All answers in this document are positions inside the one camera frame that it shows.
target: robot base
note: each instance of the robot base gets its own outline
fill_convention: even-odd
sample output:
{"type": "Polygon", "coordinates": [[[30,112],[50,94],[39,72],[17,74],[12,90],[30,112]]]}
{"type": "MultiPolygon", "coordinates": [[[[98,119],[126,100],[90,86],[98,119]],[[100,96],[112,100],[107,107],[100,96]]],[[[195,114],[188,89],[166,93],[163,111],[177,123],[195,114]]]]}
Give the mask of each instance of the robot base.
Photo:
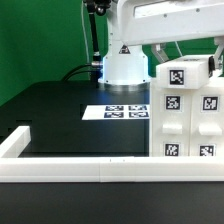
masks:
{"type": "Polygon", "coordinates": [[[123,92],[138,92],[149,89],[149,82],[140,83],[137,85],[112,85],[99,82],[99,89],[109,92],[123,93],[123,92]]]}

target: black cable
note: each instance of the black cable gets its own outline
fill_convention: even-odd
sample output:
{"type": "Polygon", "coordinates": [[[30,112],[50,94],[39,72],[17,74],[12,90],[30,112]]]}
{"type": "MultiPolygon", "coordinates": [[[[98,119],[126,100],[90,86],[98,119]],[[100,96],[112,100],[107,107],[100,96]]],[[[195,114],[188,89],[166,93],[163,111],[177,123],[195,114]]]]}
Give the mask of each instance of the black cable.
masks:
{"type": "Polygon", "coordinates": [[[90,67],[91,64],[85,64],[85,65],[79,65],[75,68],[73,68],[71,71],[69,71],[62,79],[61,81],[67,81],[68,80],[68,77],[70,78],[70,75],[73,74],[74,72],[82,69],[82,68],[85,68],[85,67],[90,67]]]}
{"type": "Polygon", "coordinates": [[[89,21],[90,21],[90,27],[91,27],[91,33],[92,33],[93,51],[94,53],[98,53],[99,46],[98,46],[98,37],[96,32],[96,21],[95,21],[94,14],[92,13],[89,14],[89,21]]]}
{"type": "Polygon", "coordinates": [[[78,75],[78,74],[81,74],[81,73],[90,73],[90,72],[93,72],[93,70],[86,70],[86,71],[80,71],[80,72],[74,72],[74,73],[71,73],[69,74],[66,79],[63,79],[63,82],[66,82],[68,81],[72,76],[74,75],[78,75]]]}

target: white wooden block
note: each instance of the white wooden block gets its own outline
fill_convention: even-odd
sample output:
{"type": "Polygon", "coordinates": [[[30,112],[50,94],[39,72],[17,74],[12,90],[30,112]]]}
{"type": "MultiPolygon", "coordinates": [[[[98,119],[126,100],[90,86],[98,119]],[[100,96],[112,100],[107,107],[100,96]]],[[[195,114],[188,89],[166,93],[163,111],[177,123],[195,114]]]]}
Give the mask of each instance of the white wooden block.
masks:
{"type": "Polygon", "coordinates": [[[99,182],[100,158],[0,159],[0,182],[99,182]]]}
{"type": "Polygon", "coordinates": [[[134,160],[134,157],[114,157],[102,159],[100,163],[100,181],[135,181],[134,160]]]}
{"type": "Polygon", "coordinates": [[[30,127],[19,126],[0,145],[0,158],[17,158],[30,141],[30,127]]]}
{"type": "Polygon", "coordinates": [[[150,88],[150,156],[188,156],[191,90],[150,88]]]}
{"type": "Polygon", "coordinates": [[[163,134],[173,134],[173,135],[181,135],[183,127],[181,124],[164,124],[163,125],[163,134]]]}
{"type": "Polygon", "coordinates": [[[211,79],[192,98],[191,156],[224,156],[224,78],[211,79]]]}
{"type": "Polygon", "coordinates": [[[222,129],[217,124],[200,124],[199,133],[201,135],[222,135],[222,129]]]}
{"type": "Polygon", "coordinates": [[[171,89],[199,89],[209,82],[211,55],[188,55],[156,67],[158,86],[171,89]]]}

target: white cube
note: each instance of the white cube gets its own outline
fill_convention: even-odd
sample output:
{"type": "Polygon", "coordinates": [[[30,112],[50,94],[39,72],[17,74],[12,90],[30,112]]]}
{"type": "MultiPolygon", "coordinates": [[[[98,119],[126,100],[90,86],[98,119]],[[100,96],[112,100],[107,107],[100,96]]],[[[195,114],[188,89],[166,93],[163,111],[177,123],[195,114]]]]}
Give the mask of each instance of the white cube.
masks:
{"type": "Polygon", "coordinates": [[[188,55],[156,67],[158,86],[171,89],[199,89],[209,82],[212,55],[188,55]]]}

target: black mat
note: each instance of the black mat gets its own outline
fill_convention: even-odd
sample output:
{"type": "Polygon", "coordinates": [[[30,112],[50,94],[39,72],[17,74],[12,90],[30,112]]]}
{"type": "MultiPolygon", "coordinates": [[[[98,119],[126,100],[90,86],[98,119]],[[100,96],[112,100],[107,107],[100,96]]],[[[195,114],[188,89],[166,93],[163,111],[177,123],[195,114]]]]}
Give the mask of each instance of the black mat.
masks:
{"type": "Polygon", "coordinates": [[[0,108],[0,136],[30,125],[32,142],[21,157],[145,156],[149,120],[81,118],[86,105],[148,103],[148,91],[115,94],[87,81],[37,83],[0,108]]]}

